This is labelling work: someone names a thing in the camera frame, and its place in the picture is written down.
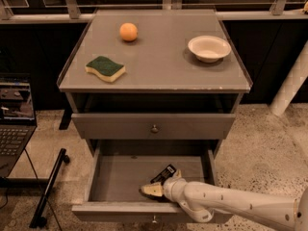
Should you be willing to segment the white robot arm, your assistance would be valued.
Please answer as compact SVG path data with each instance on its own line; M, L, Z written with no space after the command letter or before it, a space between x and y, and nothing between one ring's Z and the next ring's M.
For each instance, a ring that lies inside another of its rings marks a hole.
M252 220L278 231L308 231L308 190L301 198L226 189L187 182L177 170L164 182L141 187L141 192L176 202L196 222L208 222L214 211Z

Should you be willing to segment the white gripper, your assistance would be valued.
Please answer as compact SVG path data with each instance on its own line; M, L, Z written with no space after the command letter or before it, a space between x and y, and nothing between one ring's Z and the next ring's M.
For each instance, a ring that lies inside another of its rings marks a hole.
M147 196L165 196L172 202L180 203L185 200L184 189L188 182L182 177L182 171L177 169L171 178L163 184L160 182L146 184L141 187L141 192Z

